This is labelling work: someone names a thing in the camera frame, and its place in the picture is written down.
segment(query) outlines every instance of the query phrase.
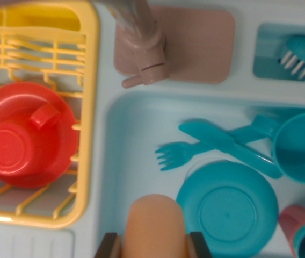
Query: teal toy fork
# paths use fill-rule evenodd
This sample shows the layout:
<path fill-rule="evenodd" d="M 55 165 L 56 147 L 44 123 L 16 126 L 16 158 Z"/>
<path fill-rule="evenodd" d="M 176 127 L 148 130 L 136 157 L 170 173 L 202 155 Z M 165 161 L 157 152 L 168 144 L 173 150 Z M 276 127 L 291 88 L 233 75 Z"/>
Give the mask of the teal toy fork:
<path fill-rule="evenodd" d="M 265 138 L 265 136 L 256 132 L 251 126 L 230 131 L 228 134 L 234 137 L 235 141 L 241 145 Z M 155 153 L 161 154 L 157 157 L 158 160 L 163 160 L 159 163 L 159 165 L 163 165 L 160 170 L 167 171 L 183 166 L 197 154 L 212 150 L 214 150 L 214 148 L 202 142 L 196 144 L 189 144 L 187 142 L 173 142 L 162 146 Z"/>

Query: pink faucet base plate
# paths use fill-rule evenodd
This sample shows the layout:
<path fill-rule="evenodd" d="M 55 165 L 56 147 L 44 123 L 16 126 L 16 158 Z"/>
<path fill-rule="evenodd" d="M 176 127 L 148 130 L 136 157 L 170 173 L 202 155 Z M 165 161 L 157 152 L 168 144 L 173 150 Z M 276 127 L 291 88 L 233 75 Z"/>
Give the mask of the pink faucet base plate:
<path fill-rule="evenodd" d="M 222 10 L 153 6 L 152 13 L 166 35 L 165 57 L 176 81 L 221 83 L 230 72 L 235 20 Z M 139 75 L 133 52 L 115 35 L 114 66 L 125 76 Z"/>

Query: plastic toy dishes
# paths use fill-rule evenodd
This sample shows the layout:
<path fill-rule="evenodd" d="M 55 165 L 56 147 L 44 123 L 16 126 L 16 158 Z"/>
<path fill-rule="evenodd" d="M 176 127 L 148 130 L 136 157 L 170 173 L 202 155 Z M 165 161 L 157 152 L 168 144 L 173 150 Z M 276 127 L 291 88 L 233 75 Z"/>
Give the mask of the plastic toy dishes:
<path fill-rule="evenodd" d="M 186 231 L 204 234 L 214 258 L 252 257 L 278 223 L 272 187 L 255 170 L 219 162 L 192 174 L 179 191 Z"/>
<path fill-rule="evenodd" d="M 294 258 L 305 258 L 305 208 L 290 206 L 279 218 Z"/>
<path fill-rule="evenodd" d="M 305 113 L 283 124 L 257 116 L 253 128 L 272 140 L 273 161 L 289 178 L 305 183 Z"/>
<path fill-rule="evenodd" d="M 65 101 L 39 84 L 0 88 L 0 179 L 23 188 L 61 176 L 77 151 L 74 114 Z"/>

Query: pink toy cup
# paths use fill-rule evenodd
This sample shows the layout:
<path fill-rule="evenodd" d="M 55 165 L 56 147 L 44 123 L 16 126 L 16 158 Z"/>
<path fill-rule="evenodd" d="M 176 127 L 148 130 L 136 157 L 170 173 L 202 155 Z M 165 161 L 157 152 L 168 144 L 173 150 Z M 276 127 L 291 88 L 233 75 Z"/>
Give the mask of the pink toy cup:
<path fill-rule="evenodd" d="M 279 217 L 279 224 L 295 258 L 305 258 L 305 208 L 290 206 Z"/>

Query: toy kitchen sink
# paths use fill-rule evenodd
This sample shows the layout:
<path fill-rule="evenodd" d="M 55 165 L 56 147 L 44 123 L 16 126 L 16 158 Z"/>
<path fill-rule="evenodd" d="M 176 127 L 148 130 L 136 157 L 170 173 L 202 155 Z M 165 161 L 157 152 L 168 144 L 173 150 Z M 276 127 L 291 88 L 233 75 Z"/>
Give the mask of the toy kitchen sink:
<path fill-rule="evenodd" d="M 1 258 L 93 258 L 105 233 L 124 234 L 138 198 L 159 193 L 177 199 L 199 168 L 239 162 L 214 150 L 160 171 L 155 151 L 161 145 L 197 142 L 178 129 L 184 121 L 203 119 L 230 131 L 258 114 L 284 121 L 305 112 L 305 81 L 280 64 L 287 40 L 305 36 L 305 1 L 149 5 L 165 34 L 154 42 L 158 59 L 148 61 L 132 54 L 100 3 L 94 10 L 73 1 L 0 9 L 0 87 L 22 80 L 48 86 L 69 104 L 77 119 L 73 129 L 80 132 L 78 153 L 57 181 L 33 190 L 0 181 Z M 164 12 L 186 8 L 199 12 L 185 12 L 182 19 Z M 270 144 L 262 139 L 249 146 L 269 158 Z M 265 178 L 280 212 L 293 204 L 305 207 L 305 184 Z M 279 225 L 254 257 L 292 258 Z"/>

